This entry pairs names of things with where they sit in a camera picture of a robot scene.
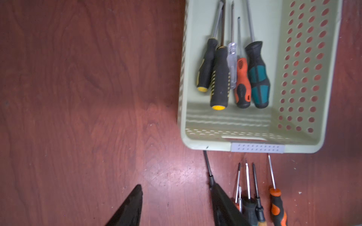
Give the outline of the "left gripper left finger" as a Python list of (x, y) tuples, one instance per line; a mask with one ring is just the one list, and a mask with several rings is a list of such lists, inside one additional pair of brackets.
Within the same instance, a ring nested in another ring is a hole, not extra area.
[(143, 204), (141, 184), (137, 184), (106, 226), (139, 226)]

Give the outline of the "clear handled screwdriver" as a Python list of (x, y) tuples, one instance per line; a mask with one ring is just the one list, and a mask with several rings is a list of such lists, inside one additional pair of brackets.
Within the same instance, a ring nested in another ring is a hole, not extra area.
[(231, 10), (231, 42), (228, 44), (228, 57), (227, 62), (230, 70), (230, 88), (235, 89), (236, 88), (236, 82), (237, 82), (237, 43), (235, 42), (235, 17), (234, 17), (234, 7), (235, 3), (232, 1), (232, 10)]

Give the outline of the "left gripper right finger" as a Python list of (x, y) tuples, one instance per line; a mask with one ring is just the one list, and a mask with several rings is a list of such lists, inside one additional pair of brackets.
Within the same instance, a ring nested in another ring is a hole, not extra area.
[(250, 226), (218, 183), (211, 187), (211, 197), (216, 226)]

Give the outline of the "red black screwdriver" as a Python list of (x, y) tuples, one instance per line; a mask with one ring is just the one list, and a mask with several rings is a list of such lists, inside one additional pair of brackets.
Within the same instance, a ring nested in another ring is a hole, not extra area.
[(237, 83), (234, 89), (236, 105), (239, 108), (246, 109), (251, 104), (251, 84), (248, 78), (248, 62), (245, 57), (245, 51), (241, 45), (240, 17), (238, 17), (238, 60), (237, 60)]

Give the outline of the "black yellow screwdriver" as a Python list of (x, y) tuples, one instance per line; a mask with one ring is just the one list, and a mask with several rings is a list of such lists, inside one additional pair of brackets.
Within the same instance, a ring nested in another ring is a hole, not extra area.
[(221, 17), (221, 41), (220, 47), (216, 49), (214, 68), (211, 82), (211, 100), (210, 106), (217, 111), (224, 110), (228, 106), (228, 98), (230, 94), (230, 70), (227, 63), (228, 49), (224, 45), (225, 33), (225, 11), (226, 1), (221, 1), (222, 17)]
[(201, 66), (199, 68), (199, 73), (197, 78), (197, 89), (200, 92), (207, 92), (211, 83), (212, 69), (216, 54), (216, 46), (218, 44), (216, 36), (219, 28), (219, 22), (222, 17), (223, 7), (224, 7), (224, 2), (219, 1), (217, 14), (216, 14), (216, 24), (213, 29), (213, 35), (207, 41), (206, 51), (204, 53)]

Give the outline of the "large green black screwdriver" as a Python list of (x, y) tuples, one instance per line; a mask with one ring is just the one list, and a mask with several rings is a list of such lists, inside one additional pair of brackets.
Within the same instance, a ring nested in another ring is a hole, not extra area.
[(248, 78), (251, 84), (251, 96), (256, 108), (263, 109), (269, 105), (270, 81), (266, 73), (266, 66), (261, 56), (262, 41), (256, 41), (252, 23), (250, 2), (247, 3), (248, 24), (251, 43), (245, 47), (249, 59)]

